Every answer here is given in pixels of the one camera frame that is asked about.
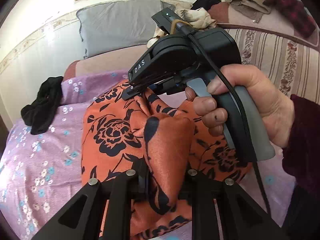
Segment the dark maroon sleeve forearm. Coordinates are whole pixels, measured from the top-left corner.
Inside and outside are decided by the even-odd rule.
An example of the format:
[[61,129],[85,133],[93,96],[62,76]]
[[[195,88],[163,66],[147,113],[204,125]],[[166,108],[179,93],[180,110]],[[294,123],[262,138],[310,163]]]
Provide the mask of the dark maroon sleeve forearm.
[[319,105],[292,95],[295,119],[283,169],[296,185],[283,223],[289,239],[319,239]]

